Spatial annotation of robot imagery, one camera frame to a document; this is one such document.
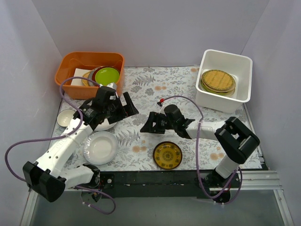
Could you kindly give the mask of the white scalloped plate back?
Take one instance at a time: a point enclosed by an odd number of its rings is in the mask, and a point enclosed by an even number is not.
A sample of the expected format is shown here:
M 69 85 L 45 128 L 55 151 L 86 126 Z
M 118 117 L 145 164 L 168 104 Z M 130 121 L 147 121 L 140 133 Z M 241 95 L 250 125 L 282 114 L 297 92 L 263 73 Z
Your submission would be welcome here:
M 106 131 L 110 128 L 114 127 L 117 123 L 109 124 L 108 119 L 105 119 L 103 123 L 98 124 L 97 127 L 94 129 L 94 131 Z

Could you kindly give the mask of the white scalloped plate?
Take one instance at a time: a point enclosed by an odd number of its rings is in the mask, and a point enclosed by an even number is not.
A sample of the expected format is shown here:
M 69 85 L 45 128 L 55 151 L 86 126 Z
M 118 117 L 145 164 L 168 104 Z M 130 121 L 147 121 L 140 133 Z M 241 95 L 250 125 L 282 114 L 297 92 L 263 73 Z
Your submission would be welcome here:
M 106 131 L 110 128 L 114 127 L 117 123 L 109 124 L 108 119 L 105 119 L 103 123 L 98 124 L 97 127 L 94 129 L 94 131 Z
M 116 157 L 118 149 L 118 141 L 112 133 L 99 131 L 84 141 L 83 154 L 89 163 L 104 165 Z

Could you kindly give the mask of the yellow brown patterned plate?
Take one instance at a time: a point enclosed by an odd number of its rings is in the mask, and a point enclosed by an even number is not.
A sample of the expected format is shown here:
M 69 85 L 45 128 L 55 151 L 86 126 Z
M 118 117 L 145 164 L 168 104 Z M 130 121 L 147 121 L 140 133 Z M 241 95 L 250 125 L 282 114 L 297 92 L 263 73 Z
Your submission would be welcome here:
M 152 157 L 160 169 L 174 170 L 181 164 L 183 154 L 177 144 L 164 141 L 155 146 Z

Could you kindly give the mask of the white scalloped plate front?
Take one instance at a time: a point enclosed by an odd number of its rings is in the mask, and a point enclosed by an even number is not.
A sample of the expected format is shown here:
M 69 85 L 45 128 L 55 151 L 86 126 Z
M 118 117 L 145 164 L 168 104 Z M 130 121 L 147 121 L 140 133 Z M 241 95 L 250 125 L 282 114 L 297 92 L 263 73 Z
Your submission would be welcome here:
M 99 131 L 84 141 L 83 154 L 89 163 L 104 165 L 116 157 L 118 149 L 118 141 L 112 133 Z

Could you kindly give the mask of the green polka dot plate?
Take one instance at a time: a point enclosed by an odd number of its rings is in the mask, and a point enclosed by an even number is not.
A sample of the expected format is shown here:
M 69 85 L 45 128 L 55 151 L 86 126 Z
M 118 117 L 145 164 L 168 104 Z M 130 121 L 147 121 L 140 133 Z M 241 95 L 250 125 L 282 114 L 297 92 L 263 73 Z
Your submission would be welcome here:
M 231 96 L 231 95 L 233 95 L 234 92 L 235 92 L 235 90 L 232 90 L 232 91 L 229 91 L 229 92 L 225 92 L 225 93 L 223 93 L 223 92 L 215 92 L 215 91 L 212 91 L 212 90 L 208 89 L 208 88 L 204 85 L 204 83 L 203 83 L 202 81 L 200 82 L 200 85 L 201 85 L 201 87 L 202 87 L 202 89 L 203 89 L 204 91 L 207 91 L 207 92 L 213 93 L 213 94 L 217 94 L 217 95 L 221 95 L 221 96 Z

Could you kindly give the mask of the beige green leaf plate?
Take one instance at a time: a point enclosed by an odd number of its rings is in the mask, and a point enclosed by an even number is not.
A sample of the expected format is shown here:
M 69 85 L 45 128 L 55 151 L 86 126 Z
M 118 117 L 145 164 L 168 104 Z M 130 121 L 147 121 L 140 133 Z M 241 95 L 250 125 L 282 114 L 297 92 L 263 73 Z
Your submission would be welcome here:
M 235 93 L 235 90 L 236 90 L 235 80 L 232 78 L 231 81 L 232 81 L 232 85 L 231 85 L 230 89 L 227 89 L 227 90 L 215 90 L 213 88 L 209 88 L 203 81 L 200 82 L 200 85 L 204 91 L 207 91 L 207 92 L 213 93 L 213 94 L 217 94 L 220 96 L 230 97 Z

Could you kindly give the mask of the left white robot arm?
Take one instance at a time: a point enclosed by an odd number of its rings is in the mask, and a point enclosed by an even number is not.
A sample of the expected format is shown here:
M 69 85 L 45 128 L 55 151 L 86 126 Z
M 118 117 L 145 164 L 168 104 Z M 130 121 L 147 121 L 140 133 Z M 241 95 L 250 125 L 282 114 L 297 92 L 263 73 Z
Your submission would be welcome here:
M 105 120 L 116 123 L 139 111 L 128 92 L 123 94 L 123 105 L 114 88 L 101 86 L 96 96 L 86 100 L 73 115 L 64 133 L 34 163 L 23 166 L 25 181 L 29 188 L 49 202 L 56 201 L 70 187 L 84 185 L 96 188 L 100 183 L 100 170 L 89 163 L 63 172 L 62 169 L 75 149 L 96 127 Z

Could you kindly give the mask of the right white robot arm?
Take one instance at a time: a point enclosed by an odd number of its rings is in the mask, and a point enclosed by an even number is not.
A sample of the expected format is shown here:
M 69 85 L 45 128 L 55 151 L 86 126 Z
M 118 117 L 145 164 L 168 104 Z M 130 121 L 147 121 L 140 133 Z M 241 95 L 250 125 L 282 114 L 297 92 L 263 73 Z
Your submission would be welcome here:
M 203 122 L 185 118 L 176 105 L 168 105 L 160 112 L 150 112 L 141 133 L 164 134 L 166 130 L 186 139 L 216 140 L 225 151 L 225 156 L 203 181 L 211 186 L 223 187 L 230 181 L 230 175 L 244 164 L 259 146 L 259 138 L 238 118 L 226 121 Z

